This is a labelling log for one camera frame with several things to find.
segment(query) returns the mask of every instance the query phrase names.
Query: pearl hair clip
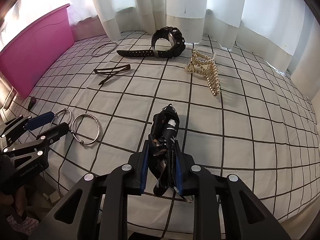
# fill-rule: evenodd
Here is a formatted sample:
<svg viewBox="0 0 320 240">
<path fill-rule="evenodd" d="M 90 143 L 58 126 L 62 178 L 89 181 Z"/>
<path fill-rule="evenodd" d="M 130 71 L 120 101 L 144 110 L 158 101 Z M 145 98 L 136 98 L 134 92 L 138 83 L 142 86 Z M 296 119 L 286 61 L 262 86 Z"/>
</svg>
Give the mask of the pearl hair clip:
<svg viewBox="0 0 320 240">
<path fill-rule="evenodd" d="M 221 93 L 220 90 L 220 81 L 218 76 L 218 68 L 215 62 L 216 54 L 213 53 L 212 58 L 200 53 L 197 49 L 192 49 L 192 57 L 190 63 L 185 67 L 185 72 L 188 73 L 197 73 L 201 76 L 207 78 L 208 86 L 211 93 L 214 96 L 217 96 Z"/>
</svg>

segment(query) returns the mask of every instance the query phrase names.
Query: black scrunchie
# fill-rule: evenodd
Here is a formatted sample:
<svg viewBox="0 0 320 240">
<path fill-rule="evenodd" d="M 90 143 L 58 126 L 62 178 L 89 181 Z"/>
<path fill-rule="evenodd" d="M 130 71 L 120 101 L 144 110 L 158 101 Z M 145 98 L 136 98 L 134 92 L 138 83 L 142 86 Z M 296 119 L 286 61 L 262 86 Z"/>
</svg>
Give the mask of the black scrunchie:
<svg viewBox="0 0 320 240">
<path fill-rule="evenodd" d="M 169 187 L 176 185 L 176 155 L 174 142 L 177 138 L 180 120 L 172 104 L 153 116 L 149 141 L 149 169 L 158 179 L 153 193 L 162 196 Z"/>
</svg>

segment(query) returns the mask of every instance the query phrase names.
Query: silver screw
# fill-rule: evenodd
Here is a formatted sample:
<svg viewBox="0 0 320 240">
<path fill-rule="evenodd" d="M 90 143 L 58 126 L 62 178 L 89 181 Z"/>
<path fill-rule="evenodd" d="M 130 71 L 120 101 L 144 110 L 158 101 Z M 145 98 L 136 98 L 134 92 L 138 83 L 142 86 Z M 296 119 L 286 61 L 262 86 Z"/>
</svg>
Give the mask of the silver screw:
<svg viewBox="0 0 320 240">
<path fill-rule="evenodd" d="M 201 167 L 200 167 L 199 165 L 193 165 L 193 166 L 191 167 L 191 169 L 192 169 L 193 171 L 201 171 Z"/>
<path fill-rule="evenodd" d="M 123 170 L 123 171 L 129 171 L 129 170 L 131 170 L 131 168 L 132 168 L 132 167 L 131 167 L 130 164 L 125 164 L 125 165 L 122 166 L 122 170 Z"/>
<path fill-rule="evenodd" d="M 94 175 L 91 174 L 91 173 L 88 173 L 88 174 L 86 174 L 86 175 L 84 176 L 84 180 L 86 180 L 86 181 L 90 181 L 90 180 L 92 180 L 93 178 L 94 178 Z"/>
<path fill-rule="evenodd" d="M 234 175 L 234 174 L 231 174 L 231 175 L 229 175 L 229 180 L 231 180 L 231 181 L 238 181 L 238 176 L 237 176 L 237 175 Z"/>
</svg>

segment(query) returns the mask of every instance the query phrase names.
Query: white curtain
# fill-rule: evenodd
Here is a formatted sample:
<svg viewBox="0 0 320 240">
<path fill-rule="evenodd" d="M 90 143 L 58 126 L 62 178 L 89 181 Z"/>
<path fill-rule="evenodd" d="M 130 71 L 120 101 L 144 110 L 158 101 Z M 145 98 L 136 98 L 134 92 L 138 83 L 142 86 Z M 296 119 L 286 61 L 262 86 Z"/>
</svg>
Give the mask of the white curtain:
<svg viewBox="0 0 320 240">
<path fill-rule="evenodd" d="M 232 49 L 237 41 L 265 58 L 279 71 L 285 71 L 289 64 L 291 69 L 295 69 L 299 64 L 299 57 L 303 54 L 311 30 L 306 27 L 306 21 L 310 23 L 314 19 L 303 0 L 42 1 L 41 5 L 39 2 L 28 1 L 32 4 L 28 8 L 33 7 L 29 11 L 33 20 L 41 13 L 43 15 L 60 5 L 70 3 L 70 24 L 98 14 L 104 30 L 114 41 L 120 38 L 121 31 L 144 30 L 153 34 L 163 26 L 175 26 L 182 31 L 188 43 L 199 42 L 203 34 L 211 35 L 223 48 Z M 24 3 L 24 0 L 20 1 L 21 8 Z M 18 18 L 6 16 L 0 38 L 4 45 L 10 37 L 16 35 L 17 31 L 9 26 L 11 21 L 20 21 L 21 8 L 16 9 L 19 12 Z M 21 26 L 30 24 L 31 18 L 21 20 Z M 299 52 L 292 62 L 298 44 Z"/>
</svg>

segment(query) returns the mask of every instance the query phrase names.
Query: blue gripper pad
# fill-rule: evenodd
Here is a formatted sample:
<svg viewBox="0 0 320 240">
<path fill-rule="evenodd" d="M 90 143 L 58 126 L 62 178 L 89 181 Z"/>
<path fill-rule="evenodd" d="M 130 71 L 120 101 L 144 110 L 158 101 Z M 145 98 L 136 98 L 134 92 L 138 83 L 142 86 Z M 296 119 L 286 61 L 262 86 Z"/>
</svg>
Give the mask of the blue gripper pad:
<svg viewBox="0 0 320 240">
<path fill-rule="evenodd" d="M 176 154 L 176 183 L 177 183 L 177 190 L 180 195 L 182 195 L 182 193 L 183 193 L 182 181 L 183 181 L 182 180 L 182 171 L 181 171 L 178 155 Z"/>
<path fill-rule="evenodd" d="M 148 160 L 149 160 L 149 145 L 147 146 L 146 153 L 143 159 L 143 165 L 140 174 L 140 193 L 143 194 L 146 189 L 147 175 L 148 175 Z"/>
<path fill-rule="evenodd" d="M 41 115 L 38 115 L 37 117 L 31 118 L 27 125 L 26 129 L 29 131 L 32 131 L 34 129 L 37 129 L 47 123 L 50 123 L 54 118 L 53 112 L 47 112 Z"/>
</svg>

